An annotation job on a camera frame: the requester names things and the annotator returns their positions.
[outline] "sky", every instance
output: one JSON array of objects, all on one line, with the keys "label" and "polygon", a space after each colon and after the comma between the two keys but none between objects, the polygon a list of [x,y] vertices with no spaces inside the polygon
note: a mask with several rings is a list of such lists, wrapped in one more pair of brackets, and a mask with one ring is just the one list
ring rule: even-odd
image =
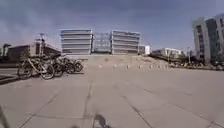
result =
[{"label": "sky", "polygon": [[0,0],[0,45],[31,44],[39,33],[60,48],[61,29],[141,33],[153,49],[194,49],[192,21],[224,13],[224,0]]}]

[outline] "curb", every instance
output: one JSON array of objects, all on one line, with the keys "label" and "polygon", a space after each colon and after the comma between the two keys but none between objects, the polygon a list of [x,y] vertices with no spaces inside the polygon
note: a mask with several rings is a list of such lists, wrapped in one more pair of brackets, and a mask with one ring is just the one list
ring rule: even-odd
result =
[{"label": "curb", "polygon": [[8,83],[15,82],[18,80],[19,80],[19,77],[17,77],[17,76],[14,76],[12,78],[3,79],[3,80],[0,80],[0,85],[8,84]]}]

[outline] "bicycle wheel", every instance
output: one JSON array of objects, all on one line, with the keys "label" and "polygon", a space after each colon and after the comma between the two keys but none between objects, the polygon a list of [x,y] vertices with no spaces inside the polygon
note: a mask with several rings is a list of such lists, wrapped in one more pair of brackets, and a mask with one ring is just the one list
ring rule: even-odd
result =
[{"label": "bicycle wheel", "polygon": [[76,72],[81,72],[83,69],[83,65],[80,62],[76,62],[74,67]]},{"label": "bicycle wheel", "polygon": [[52,79],[54,77],[55,70],[54,70],[54,67],[51,64],[43,64],[41,67],[46,69],[46,72],[41,73],[41,76],[42,76],[43,79],[49,80],[49,79]]},{"label": "bicycle wheel", "polygon": [[21,63],[17,70],[17,75],[20,79],[28,79],[32,75],[32,67],[29,65],[28,62],[24,61]]},{"label": "bicycle wheel", "polygon": [[62,66],[60,64],[54,64],[54,70],[55,70],[55,76],[56,77],[60,77],[63,75],[63,69],[62,69]]},{"label": "bicycle wheel", "polygon": [[73,74],[75,72],[74,65],[72,63],[65,64],[65,70],[68,74]]}]

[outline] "concrete pavement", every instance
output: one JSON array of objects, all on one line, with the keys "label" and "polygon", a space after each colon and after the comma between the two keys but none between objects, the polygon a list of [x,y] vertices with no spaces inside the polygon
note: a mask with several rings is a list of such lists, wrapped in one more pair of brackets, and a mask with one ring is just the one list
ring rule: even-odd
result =
[{"label": "concrete pavement", "polygon": [[85,68],[0,86],[12,128],[223,128],[224,72]]}]

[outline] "street light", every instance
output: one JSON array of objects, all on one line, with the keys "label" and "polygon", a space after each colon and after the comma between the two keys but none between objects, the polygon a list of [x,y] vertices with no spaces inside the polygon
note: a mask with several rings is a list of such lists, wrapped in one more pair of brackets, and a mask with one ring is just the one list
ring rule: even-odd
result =
[{"label": "street light", "polygon": [[188,51],[188,62],[191,63],[190,47],[187,47],[187,51]]}]

